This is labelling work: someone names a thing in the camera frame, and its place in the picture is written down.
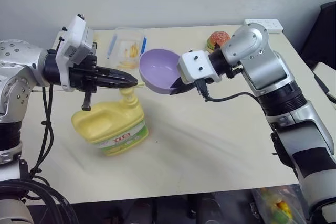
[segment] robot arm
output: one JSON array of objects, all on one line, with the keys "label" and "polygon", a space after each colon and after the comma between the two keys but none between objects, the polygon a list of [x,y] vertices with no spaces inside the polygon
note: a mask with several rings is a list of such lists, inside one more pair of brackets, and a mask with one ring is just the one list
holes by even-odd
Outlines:
[{"label": "robot arm", "polygon": [[210,55],[203,51],[183,54],[177,68],[182,82],[195,83],[206,101],[206,83],[219,82],[223,74],[232,78],[241,72],[273,130],[271,138],[280,160],[293,168],[299,179],[310,214],[322,210],[327,223],[336,223],[333,140],[281,55],[270,48],[263,26],[241,27]]},{"label": "robot arm", "polygon": [[7,163],[15,163],[11,170],[19,170],[20,128],[34,86],[56,84],[65,91],[83,91],[82,109],[90,110],[91,93],[97,86],[138,84],[128,73],[96,66],[95,49],[93,32],[81,16],[73,19],[59,50],[45,50],[20,40],[0,41],[0,181],[20,178],[19,172],[1,171]]}]

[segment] table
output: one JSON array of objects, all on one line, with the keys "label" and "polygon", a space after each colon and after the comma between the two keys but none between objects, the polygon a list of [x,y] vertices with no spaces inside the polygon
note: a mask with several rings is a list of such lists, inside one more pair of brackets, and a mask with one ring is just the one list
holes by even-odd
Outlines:
[{"label": "table", "polygon": [[[146,48],[168,48],[178,54],[201,50],[213,31],[224,30],[232,35],[238,28],[239,25],[145,29]],[[95,32],[97,65],[109,66],[106,52],[113,33]],[[336,139],[336,110],[314,81],[313,73],[283,34],[271,34],[269,40]],[[272,155],[275,150],[271,129],[261,108],[250,97],[205,103],[196,90],[169,96],[137,88],[149,137],[121,155],[105,157],[86,143],[71,124],[71,116],[81,109],[84,93],[57,90],[51,115],[55,143],[41,168],[53,188],[71,203],[297,183],[291,168]],[[250,89],[238,75],[210,85],[209,91],[212,97],[221,98]],[[92,95],[92,104],[117,99],[118,90],[100,89]],[[40,149],[43,119],[41,93],[34,92],[22,127],[23,158],[30,167]]]}]

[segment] black cable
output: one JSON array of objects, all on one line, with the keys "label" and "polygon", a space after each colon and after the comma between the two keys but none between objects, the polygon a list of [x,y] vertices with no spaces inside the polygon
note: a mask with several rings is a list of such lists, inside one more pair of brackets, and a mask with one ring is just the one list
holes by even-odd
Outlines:
[{"label": "black cable", "polygon": [[[46,120],[42,121],[42,125],[45,125],[45,131],[44,131],[44,136],[43,136],[43,141],[42,141],[42,146],[40,149],[39,156],[37,158],[36,165],[30,170],[29,176],[32,179],[36,173],[40,173],[41,169],[39,169],[40,164],[44,161],[44,159],[47,157],[49,154],[51,147],[54,143],[54,132],[53,128],[51,127],[51,108],[53,104],[53,90],[54,86],[50,85],[49,87],[49,100],[47,103],[47,97],[46,97],[46,88],[42,87],[42,96],[43,96],[43,104],[44,104],[44,109],[45,109],[45,115],[46,115]],[[50,140],[49,140],[49,145],[47,150],[45,151],[46,143],[47,143],[47,138],[48,138],[48,133],[50,134]]]},{"label": "black cable", "polygon": [[37,176],[35,175],[34,178],[37,178],[39,180],[42,180],[47,186],[50,186],[50,183],[48,180],[46,180],[45,178],[41,177],[41,176]]},{"label": "black cable", "polygon": [[52,196],[48,193],[48,191],[43,189],[42,187],[27,183],[26,181],[22,181],[21,179],[15,179],[1,181],[0,189],[23,189],[36,193],[48,206],[53,223],[63,224],[62,216],[59,212],[59,209],[57,208],[56,203],[54,202]]},{"label": "black cable", "polygon": [[[41,177],[41,176],[34,175],[33,178],[37,178],[39,180],[42,180],[47,186],[50,186],[49,181],[46,180],[45,178]],[[40,197],[35,197],[35,196],[28,195],[28,192],[25,195],[25,198],[30,199],[30,200],[40,200],[41,199]]]},{"label": "black cable", "polygon": [[249,97],[252,97],[259,104],[258,99],[254,95],[248,92],[241,92],[241,93],[233,94],[233,95],[230,95],[229,97],[224,97],[224,98],[212,98],[209,95],[205,95],[204,98],[206,101],[211,101],[211,102],[225,102],[233,98],[236,98],[240,95],[248,95]]},{"label": "black cable", "polygon": [[55,189],[51,188],[50,186],[47,186],[47,185],[42,184],[42,183],[37,182],[37,181],[33,181],[33,180],[29,180],[29,179],[20,179],[20,181],[25,181],[25,182],[28,182],[28,183],[33,183],[33,184],[38,185],[38,186],[44,188],[45,190],[47,190],[60,203],[60,205],[62,206],[64,212],[66,213],[66,215],[67,215],[67,217],[69,219],[69,223],[71,223],[71,224],[79,224],[78,219],[77,219],[77,215],[76,215],[74,209],[72,208],[72,205],[58,191],[56,191]]},{"label": "black cable", "polygon": [[209,91],[208,91],[208,87],[206,85],[205,79],[198,79],[194,83],[195,83],[195,86],[196,86],[198,92],[204,97],[206,102],[207,101],[225,102],[225,101],[231,100],[233,98],[236,98],[240,95],[248,95],[249,97],[252,97],[258,104],[260,104],[258,99],[254,95],[252,95],[251,93],[248,93],[248,92],[241,92],[241,93],[233,94],[233,95],[230,95],[229,97],[224,97],[224,98],[212,98],[209,95]]}]

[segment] bottle label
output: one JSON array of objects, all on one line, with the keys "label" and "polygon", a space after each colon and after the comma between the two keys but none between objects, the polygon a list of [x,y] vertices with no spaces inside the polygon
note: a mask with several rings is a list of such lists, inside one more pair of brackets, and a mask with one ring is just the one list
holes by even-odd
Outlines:
[{"label": "bottle label", "polygon": [[137,140],[142,139],[146,135],[146,133],[147,127],[145,125],[145,120],[142,120],[136,126],[121,133],[120,135],[97,143],[95,144],[95,146],[101,149],[110,149],[111,147],[115,148],[123,144],[130,145],[135,143]]}]

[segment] yellow plastic bottle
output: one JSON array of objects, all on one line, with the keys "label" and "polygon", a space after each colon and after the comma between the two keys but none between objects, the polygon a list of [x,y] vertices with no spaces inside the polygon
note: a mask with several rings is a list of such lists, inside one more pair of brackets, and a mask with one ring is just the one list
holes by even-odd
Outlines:
[{"label": "yellow plastic bottle", "polygon": [[78,111],[71,118],[75,130],[108,156],[122,153],[148,136],[134,88],[120,89],[120,93],[120,101],[98,103],[91,111]]}]

